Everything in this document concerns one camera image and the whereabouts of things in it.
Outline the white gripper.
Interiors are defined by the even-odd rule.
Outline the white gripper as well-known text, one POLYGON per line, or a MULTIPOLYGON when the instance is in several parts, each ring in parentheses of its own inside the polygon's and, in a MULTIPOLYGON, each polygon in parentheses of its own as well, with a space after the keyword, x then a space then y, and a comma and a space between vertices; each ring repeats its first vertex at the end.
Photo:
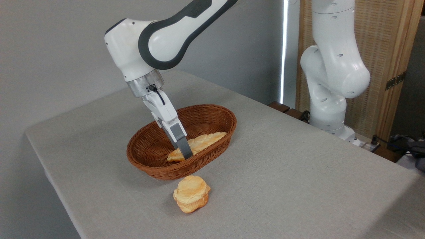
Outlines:
POLYGON ((186 139, 187 133, 182 123, 178 120, 176 109, 166 93, 162 90, 151 91, 150 94, 145 95, 142 99, 152 112, 158 126, 166 133, 174 149, 179 149, 185 159, 193 156, 186 139))

